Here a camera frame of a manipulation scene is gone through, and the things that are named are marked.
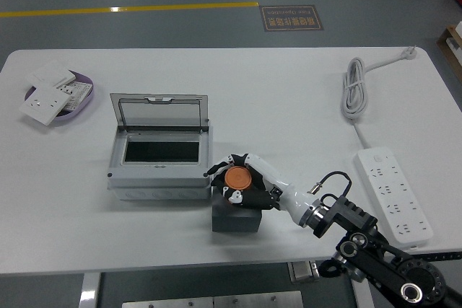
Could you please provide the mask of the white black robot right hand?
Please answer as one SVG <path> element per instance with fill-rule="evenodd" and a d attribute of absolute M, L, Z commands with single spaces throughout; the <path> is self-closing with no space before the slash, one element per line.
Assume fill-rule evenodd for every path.
<path fill-rule="evenodd" d="M 248 189 L 232 188 L 225 182 L 225 175 L 238 167 L 250 173 Z M 209 168 L 204 176 L 213 177 L 212 186 L 232 206 L 260 210 L 275 208 L 286 211 L 298 226 L 308 225 L 315 199 L 298 193 L 293 184 L 284 182 L 276 169 L 255 154 L 230 154 Z"/>

